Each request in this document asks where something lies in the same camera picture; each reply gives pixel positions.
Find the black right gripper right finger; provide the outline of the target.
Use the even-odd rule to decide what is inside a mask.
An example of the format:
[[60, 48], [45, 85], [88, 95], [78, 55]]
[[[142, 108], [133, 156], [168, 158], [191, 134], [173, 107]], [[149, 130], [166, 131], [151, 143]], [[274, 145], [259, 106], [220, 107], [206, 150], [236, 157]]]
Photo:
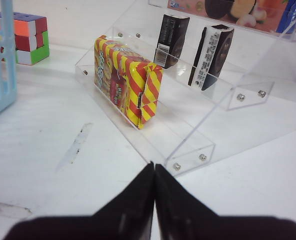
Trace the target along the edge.
[[218, 215], [155, 165], [155, 204], [163, 240], [296, 240], [296, 222], [274, 216]]

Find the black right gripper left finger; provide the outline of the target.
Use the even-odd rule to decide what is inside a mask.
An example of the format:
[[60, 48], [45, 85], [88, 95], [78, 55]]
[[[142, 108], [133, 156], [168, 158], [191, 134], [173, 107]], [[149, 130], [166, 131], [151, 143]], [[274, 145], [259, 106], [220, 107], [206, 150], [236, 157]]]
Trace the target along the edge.
[[149, 239], [155, 168], [147, 164], [129, 185], [93, 215], [47, 216], [21, 221], [6, 240]]

